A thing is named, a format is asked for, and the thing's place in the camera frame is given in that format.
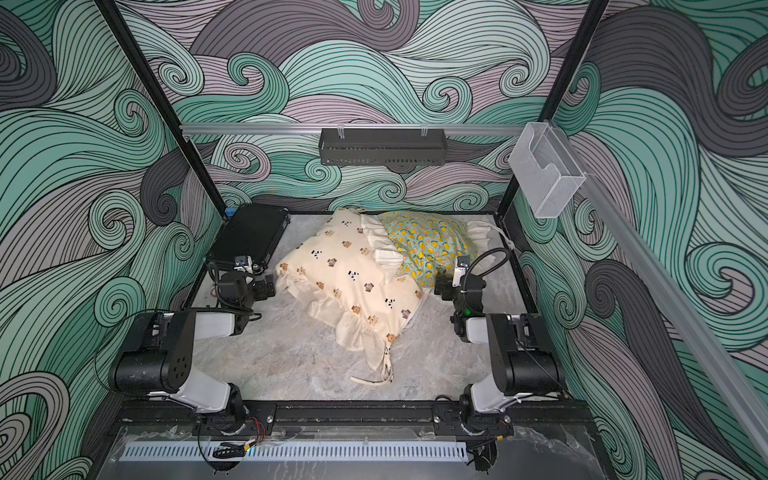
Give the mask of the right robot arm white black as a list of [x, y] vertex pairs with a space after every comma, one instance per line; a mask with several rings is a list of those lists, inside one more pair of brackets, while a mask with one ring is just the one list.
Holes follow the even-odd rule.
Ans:
[[485, 313], [481, 277], [440, 274], [434, 293], [454, 307], [454, 333], [468, 344], [486, 346], [490, 373], [469, 385], [460, 396], [464, 424], [481, 416], [500, 415], [525, 400], [555, 398], [565, 391], [554, 353], [541, 347], [530, 314]]

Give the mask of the lemon print teal pillow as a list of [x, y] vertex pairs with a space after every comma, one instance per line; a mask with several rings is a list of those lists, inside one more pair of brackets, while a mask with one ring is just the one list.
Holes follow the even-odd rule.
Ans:
[[439, 274], [451, 274], [458, 257], [478, 259], [490, 249], [492, 233], [500, 231], [485, 221], [422, 212], [387, 212], [377, 220], [396, 253], [396, 275], [411, 277], [423, 289], [432, 289]]

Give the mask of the cream animal print pillow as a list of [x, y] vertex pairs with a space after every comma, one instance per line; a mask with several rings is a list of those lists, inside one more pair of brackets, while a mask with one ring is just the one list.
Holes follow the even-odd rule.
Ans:
[[337, 344], [365, 354], [381, 386], [394, 380], [391, 350], [424, 298], [424, 290], [383, 260], [391, 243], [373, 217], [338, 210], [318, 232], [275, 265], [277, 288], [335, 330]]

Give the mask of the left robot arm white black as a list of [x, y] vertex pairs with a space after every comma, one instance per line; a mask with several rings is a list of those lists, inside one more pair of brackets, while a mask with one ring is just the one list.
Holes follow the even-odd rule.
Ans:
[[194, 413], [222, 417], [234, 431], [246, 421], [247, 407], [239, 388], [216, 380], [194, 361], [197, 341], [239, 336], [262, 315], [258, 301], [276, 295], [272, 274], [233, 270], [214, 281], [215, 307], [138, 314], [107, 373], [107, 385], [119, 394], [167, 399]]

